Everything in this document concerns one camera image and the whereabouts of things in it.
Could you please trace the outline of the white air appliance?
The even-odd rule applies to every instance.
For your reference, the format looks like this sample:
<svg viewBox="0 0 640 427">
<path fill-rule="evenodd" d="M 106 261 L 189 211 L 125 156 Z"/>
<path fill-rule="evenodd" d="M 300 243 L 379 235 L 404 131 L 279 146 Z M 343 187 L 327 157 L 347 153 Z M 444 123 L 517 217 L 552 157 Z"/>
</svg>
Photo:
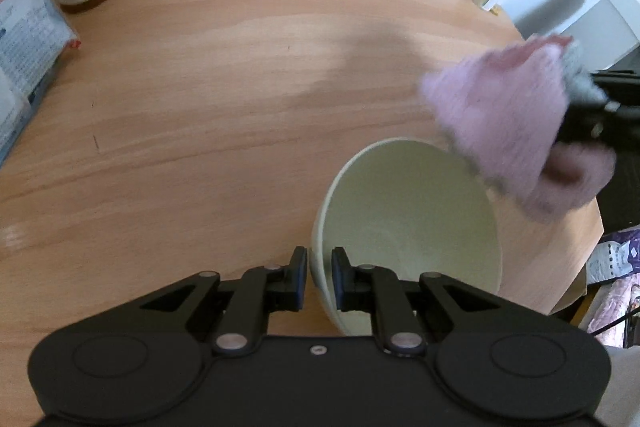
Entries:
<svg viewBox="0 0 640 427">
<path fill-rule="evenodd" d="M 608 69 L 639 49 L 639 0 L 598 0 L 578 17 L 585 0 L 558 0 L 562 34 L 582 46 L 585 65 Z"/>
</svg>

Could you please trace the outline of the pale green ceramic bowl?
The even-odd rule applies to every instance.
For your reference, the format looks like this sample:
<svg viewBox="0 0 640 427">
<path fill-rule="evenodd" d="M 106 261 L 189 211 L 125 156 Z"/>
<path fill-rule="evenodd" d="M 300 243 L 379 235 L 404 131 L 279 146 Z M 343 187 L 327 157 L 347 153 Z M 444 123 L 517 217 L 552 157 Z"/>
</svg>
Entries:
<svg viewBox="0 0 640 427">
<path fill-rule="evenodd" d="M 502 254 L 491 202 L 466 162 L 408 138 L 373 143 L 332 181 L 311 234 L 310 269 L 322 306 L 347 336 L 368 335 L 363 312 L 335 306 L 334 248 L 353 265 L 379 265 L 401 280 L 439 272 L 495 294 Z"/>
</svg>

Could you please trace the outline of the pink and grey cloth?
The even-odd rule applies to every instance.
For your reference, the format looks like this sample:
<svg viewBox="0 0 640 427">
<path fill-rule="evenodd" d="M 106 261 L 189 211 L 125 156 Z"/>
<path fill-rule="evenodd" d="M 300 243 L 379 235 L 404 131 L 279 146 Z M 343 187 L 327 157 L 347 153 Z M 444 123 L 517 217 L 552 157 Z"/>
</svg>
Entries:
<svg viewBox="0 0 640 427">
<path fill-rule="evenodd" d="M 573 38 L 532 37 L 466 58 L 427 74 L 420 95 L 454 151 L 535 220 L 589 204 L 613 178 L 612 148 L 556 139 L 572 104 L 608 101 Z"/>
</svg>

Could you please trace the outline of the blue white snack pouch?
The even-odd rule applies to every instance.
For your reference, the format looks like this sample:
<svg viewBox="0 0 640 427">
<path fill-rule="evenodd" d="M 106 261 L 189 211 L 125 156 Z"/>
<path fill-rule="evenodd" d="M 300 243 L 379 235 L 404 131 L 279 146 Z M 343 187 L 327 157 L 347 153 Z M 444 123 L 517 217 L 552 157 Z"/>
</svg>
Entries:
<svg viewBox="0 0 640 427">
<path fill-rule="evenodd" d="M 76 32 L 53 0 L 1 0 L 1 157 L 7 158 L 58 71 Z"/>
</svg>

